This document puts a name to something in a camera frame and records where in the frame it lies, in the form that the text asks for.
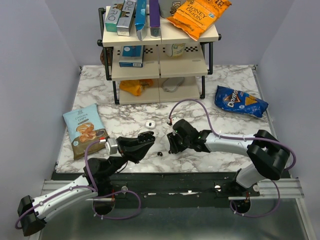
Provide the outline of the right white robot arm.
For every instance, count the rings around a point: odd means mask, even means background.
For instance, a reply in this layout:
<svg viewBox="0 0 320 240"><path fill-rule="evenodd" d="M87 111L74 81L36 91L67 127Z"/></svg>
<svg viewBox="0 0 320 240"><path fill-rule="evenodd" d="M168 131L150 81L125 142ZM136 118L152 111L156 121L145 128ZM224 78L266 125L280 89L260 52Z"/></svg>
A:
<svg viewBox="0 0 320 240"><path fill-rule="evenodd" d="M249 135L221 135L208 129L198 131L188 121L181 119L173 125L167 139L172 154L192 149L196 152L224 152L248 157L251 164L238 170L230 183L230 191L236 196L243 195L259 181L279 180L290 157L288 148L266 130Z"/></svg>

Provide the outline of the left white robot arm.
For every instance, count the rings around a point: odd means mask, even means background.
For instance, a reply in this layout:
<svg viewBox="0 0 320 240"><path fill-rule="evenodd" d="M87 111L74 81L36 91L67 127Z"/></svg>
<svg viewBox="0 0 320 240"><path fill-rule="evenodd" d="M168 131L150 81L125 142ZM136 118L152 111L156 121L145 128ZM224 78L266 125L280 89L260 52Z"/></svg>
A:
<svg viewBox="0 0 320 240"><path fill-rule="evenodd" d="M84 152L84 174L45 195L35 198L30 195L23 197L17 209L18 219L14 227L22 230L23 235L28 237L41 231L59 211L78 202L109 198L114 203L117 194L126 194L128 190L115 191L110 177L128 162L138 164L153 146L155 140L154 132L146 131L135 138L101 137L91 142ZM89 158L90 148L102 144L107 145L109 158Z"/></svg>

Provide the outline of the white earbud charging case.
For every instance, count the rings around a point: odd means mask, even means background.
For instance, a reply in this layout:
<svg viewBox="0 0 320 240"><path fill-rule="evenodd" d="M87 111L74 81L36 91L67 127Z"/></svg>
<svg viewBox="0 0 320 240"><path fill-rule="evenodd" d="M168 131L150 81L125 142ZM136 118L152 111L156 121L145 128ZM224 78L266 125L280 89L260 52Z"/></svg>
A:
<svg viewBox="0 0 320 240"><path fill-rule="evenodd" d="M156 122L152 120L148 120L145 122L145 127L148 129L154 129L156 127Z"/></svg>

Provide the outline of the black earbud charging case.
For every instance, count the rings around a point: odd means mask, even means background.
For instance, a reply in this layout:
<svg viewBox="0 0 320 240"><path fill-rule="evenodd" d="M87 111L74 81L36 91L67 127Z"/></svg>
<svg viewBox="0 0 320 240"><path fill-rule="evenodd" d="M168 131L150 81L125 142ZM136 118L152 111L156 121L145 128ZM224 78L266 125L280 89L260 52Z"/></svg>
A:
<svg viewBox="0 0 320 240"><path fill-rule="evenodd" d="M154 142L155 141L155 136L153 131L145 131L141 132L137 136L138 142L139 143L148 143L148 142Z"/></svg>

